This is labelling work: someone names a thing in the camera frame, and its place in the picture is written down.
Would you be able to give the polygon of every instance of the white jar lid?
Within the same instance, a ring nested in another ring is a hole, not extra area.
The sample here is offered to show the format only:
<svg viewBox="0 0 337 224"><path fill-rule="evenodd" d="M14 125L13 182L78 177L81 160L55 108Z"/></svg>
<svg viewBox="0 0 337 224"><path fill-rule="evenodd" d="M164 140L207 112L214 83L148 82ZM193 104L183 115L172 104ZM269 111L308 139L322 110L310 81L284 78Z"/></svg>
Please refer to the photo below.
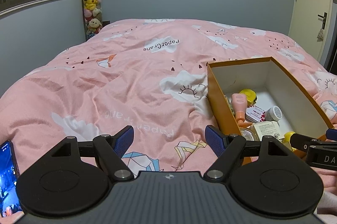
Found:
<svg viewBox="0 0 337 224"><path fill-rule="evenodd" d="M272 106L269 109L269 113L275 121L279 121L282 118L282 111L278 106Z"/></svg>

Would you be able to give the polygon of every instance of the gray ribbed panel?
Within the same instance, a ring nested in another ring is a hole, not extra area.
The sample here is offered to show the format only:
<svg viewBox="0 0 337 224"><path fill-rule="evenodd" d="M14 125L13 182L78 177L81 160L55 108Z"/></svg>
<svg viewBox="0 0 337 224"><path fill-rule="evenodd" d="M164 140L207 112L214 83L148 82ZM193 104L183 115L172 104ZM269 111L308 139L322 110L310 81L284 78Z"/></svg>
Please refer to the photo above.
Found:
<svg viewBox="0 0 337 224"><path fill-rule="evenodd" d="M313 215L294 220L267 219L240 207L226 187L198 173L142 172L116 184L104 202L66 219L25 216L17 224L321 224Z"/></svg>

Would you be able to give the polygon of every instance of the door handle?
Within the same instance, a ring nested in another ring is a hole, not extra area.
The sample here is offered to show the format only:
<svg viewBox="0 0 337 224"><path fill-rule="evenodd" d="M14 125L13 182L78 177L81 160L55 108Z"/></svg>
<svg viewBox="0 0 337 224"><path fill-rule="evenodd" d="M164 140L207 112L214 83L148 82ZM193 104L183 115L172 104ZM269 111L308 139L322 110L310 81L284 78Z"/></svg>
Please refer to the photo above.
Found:
<svg viewBox="0 0 337 224"><path fill-rule="evenodd" d="M328 16L328 13L324 13L324 16L318 15L319 17L323 18L323 24L322 24L322 29L325 29L325 23L326 23L326 18Z"/></svg>

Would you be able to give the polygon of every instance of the cardboard box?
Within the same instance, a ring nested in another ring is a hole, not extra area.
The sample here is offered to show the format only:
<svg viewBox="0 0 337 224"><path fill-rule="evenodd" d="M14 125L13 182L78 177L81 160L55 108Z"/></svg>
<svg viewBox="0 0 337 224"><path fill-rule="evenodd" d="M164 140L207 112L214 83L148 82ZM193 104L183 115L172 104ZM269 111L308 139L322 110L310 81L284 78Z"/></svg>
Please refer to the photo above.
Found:
<svg viewBox="0 0 337 224"><path fill-rule="evenodd" d="M241 132L224 95L231 98L242 89L255 91L255 105L265 111L274 105L280 107L283 117L278 124L283 134L294 131L326 140L326 130L334 128L306 89L278 61L267 57L208 64L208 100L225 135ZM306 155L299 150L294 153L301 158ZM248 162L251 159L245 158L244 163Z"/></svg>

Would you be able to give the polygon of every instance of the blue phone screen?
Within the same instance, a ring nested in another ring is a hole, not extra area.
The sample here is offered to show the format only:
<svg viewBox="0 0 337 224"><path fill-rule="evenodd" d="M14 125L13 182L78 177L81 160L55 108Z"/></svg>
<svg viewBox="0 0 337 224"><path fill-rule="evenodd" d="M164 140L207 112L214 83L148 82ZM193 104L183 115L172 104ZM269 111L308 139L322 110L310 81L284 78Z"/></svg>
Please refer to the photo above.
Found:
<svg viewBox="0 0 337 224"><path fill-rule="evenodd" d="M0 149L0 213L6 217L21 211L16 195L16 171L12 160L9 142L2 144Z"/></svg>

